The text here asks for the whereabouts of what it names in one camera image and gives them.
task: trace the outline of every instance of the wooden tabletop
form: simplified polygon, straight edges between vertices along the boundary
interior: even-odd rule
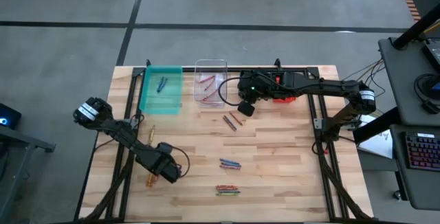
[[[318,67],[322,77],[338,79],[335,66]],[[113,73],[107,102],[113,107],[115,119],[123,118],[132,69],[116,67]],[[155,125],[153,146],[167,142],[186,151],[190,171],[176,183],[159,178],[152,188],[147,188],[149,172],[135,163],[126,221],[328,221],[318,157],[311,151],[315,138],[307,96],[289,104],[261,100],[255,104],[254,115],[245,117],[228,105],[222,109],[200,109],[193,100],[193,79],[193,73],[184,74],[180,114],[145,115],[139,134],[139,140],[146,143],[150,128]],[[229,82],[228,100],[238,102],[237,92],[237,82]],[[342,98],[325,97],[325,101],[330,116],[345,105]],[[319,104],[316,108],[320,115]],[[233,111],[243,123],[236,123],[236,132],[222,120],[228,111]],[[348,132],[342,134],[352,137]],[[109,139],[99,134],[97,145]],[[95,152],[80,216],[88,215],[108,190],[117,147],[117,142],[111,142]],[[335,149],[344,187],[362,210],[372,216],[355,144],[341,139],[335,143]],[[177,150],[173,150],[172,156],[185,171],[186,158]],[[220,168],[221,157],[239,162],[241,170]],[[241,194],[216,196],[215,186],[219,184],[236,185]],[[338,209],[334,189],[332,195]]]

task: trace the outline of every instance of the gray floor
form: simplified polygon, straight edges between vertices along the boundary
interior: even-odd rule
[[[134,0],[0,0],[0,21],[128,22]],[[408,27],[404,0],[142,0],[138,23]],[[37,153],[21,188],[16,219],[33,223],[74,216],[96,133],[72,122],[89,96],[105,98],[125,30],[0,27],[0,102],[20,112],[19,130],[57,143]],[[230,65],[332,64],[341,77],[380,58],[377,40],[398,34],[135,30],[125,65],[191,65],[224,58]],[[385,71],[382,111],[394,107]],[[368,160],[362,160],[363,166]],[[375,216],[387,221],[434,223],[440,213],[396,203],[391,172],[365,172]]]

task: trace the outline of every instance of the rgb keyboard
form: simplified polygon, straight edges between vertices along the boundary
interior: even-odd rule
[[[410,168],[440,171],[440,136],[407,132],[405,140]]]

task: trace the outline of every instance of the white paper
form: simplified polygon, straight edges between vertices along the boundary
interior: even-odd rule
[[[360,126],[364,126],[366,123],[373,121],[375,117],[370,115],[363,115],[360,120],[362,121]],[[391,138],[390,130],[384,131],[365,142],[359,144],[358,148],[366,152],[370,152],[376,155],[393,158],[393,138]]]

